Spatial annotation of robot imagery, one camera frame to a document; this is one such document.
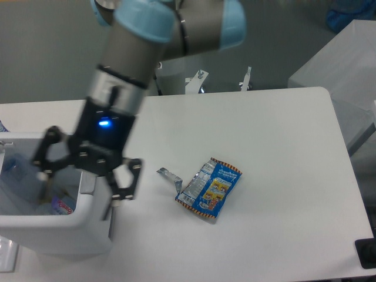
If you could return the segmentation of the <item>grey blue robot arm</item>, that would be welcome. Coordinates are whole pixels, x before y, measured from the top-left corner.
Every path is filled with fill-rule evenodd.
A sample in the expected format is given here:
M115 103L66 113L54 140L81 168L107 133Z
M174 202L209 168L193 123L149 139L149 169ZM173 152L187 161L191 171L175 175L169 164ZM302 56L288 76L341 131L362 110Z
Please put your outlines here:
M32 163L47 186L68 166L104 177L107 216L135 196L142 161L123 150L158 64L238 46L247 20L239 1L93 1L92 8L110 34L76 129L48 128Z

